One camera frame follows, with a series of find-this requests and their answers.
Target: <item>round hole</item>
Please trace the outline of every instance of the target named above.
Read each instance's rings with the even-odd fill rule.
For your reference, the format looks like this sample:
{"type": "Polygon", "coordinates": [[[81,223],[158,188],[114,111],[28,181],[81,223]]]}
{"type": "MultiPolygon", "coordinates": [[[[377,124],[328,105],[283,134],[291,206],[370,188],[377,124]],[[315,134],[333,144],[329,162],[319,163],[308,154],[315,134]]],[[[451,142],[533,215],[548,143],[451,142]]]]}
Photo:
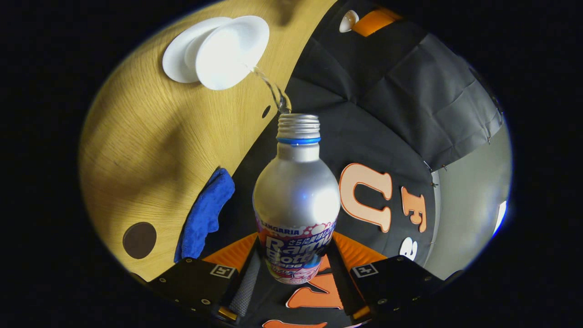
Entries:
{"type": "Polygon", "coordinates": [[[128,255],[143,259],[154,249],[156,229],[148,222],[138,222],[125,231],[122,244],[128,255]]]}
{"type": "Polygon", "coordinates": [[[265,108],[265,110],[263,111],[263,114],[261,114],[261,118],[265,118],[267,116],[267,114],[269,114],[270,109],[271,109],[271,105],[267,106],[265,108]]]}

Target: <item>gray wall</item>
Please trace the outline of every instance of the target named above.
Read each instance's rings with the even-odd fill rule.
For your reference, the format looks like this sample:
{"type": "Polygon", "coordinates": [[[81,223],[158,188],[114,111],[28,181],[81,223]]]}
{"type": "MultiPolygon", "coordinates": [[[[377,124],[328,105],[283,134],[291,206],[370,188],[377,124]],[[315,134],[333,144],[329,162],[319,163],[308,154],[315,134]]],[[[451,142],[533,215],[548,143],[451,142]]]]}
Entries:
{"type": "Polygon", "coordinates": [[[494,232],[498,206],[508,198],[512,154],[506,122],[490,143],[438,171],[441,215],[425,269],[441,279],[480,253],[494,232]]]}

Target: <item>wooden table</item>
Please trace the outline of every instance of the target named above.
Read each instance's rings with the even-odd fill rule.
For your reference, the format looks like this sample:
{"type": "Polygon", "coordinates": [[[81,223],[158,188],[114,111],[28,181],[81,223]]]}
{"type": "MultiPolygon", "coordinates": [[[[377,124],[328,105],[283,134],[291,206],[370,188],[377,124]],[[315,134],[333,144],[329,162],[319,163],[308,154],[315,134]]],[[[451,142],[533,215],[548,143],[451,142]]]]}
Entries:
{"type": "Polygon", "coordinates": [[[102,241],[146,281],[174,264],[182,225],[211,174],[221,166],[232,175],[276,114],[268,89],[252,75],[222,91],[172,81],[161,65],[166,47],[202,20],[259,16],[270,36],[258,66],[283,89],[308,38],[335,2],[291,1],[289,17],[279,7],[286,2],[273,0],[228,0],[192,13],[146,40],[99,90],[80,140],[83,198],[102,241]],[[268,105],[272,109],[262,118],[268,105]],[[138,222],[149,222],[157,234],[142,259],[128,255],[122,245],[126,230],[138,222]]]}

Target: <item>aluminum bottle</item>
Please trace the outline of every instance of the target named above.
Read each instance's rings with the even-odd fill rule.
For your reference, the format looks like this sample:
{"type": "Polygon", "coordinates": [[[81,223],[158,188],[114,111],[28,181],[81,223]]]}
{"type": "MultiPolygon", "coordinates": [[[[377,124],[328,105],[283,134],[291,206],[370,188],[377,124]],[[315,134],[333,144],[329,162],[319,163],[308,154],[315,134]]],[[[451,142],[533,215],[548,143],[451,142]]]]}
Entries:
{"type": "Polygon", "coordinates": [[[281,114],[278,154],[253,191],[264,259],[285,284],[318,273],[340,211],[338,182],[319,157],[319,127],[315,115],[281,114]]]}

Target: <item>blue towel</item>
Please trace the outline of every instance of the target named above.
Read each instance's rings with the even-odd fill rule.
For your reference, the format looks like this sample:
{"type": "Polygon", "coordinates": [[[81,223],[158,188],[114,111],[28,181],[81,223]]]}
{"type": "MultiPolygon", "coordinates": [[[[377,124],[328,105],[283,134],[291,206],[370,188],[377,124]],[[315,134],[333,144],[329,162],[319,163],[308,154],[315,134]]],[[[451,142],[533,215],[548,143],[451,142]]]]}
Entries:
{"type": "Polygon", "coordinates": [[[185,257],[197,259],[201,255],[207,234],[219,230],[219,212],[234,192],[235,184],[227,170],[217,169],[202,189],[186,218],[174,254],[175,263],[185,257]]]}

